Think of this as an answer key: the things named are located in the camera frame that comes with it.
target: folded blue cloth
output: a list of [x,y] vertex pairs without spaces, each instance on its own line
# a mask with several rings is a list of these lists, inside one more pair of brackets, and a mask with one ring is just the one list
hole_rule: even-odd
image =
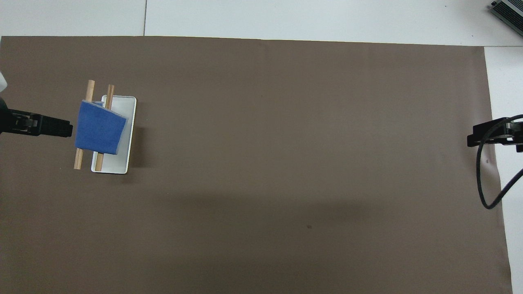
[[76,127],[77,148],[116,154],[127,119],[95,103],[82,101]]

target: white floor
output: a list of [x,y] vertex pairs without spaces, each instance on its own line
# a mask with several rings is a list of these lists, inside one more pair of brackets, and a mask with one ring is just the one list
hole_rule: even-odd
[[[0,36],[146,35],[485,46],[492,113],[498,118],[523,113],[523,37],[487,11],[490,2],[3,0]],[[504,185],[523,167],[523,155],[508,146],[496,148],[496,155]],[[516,294],[523,294],[522,192],[523,184],[518,183],[503,200]]]

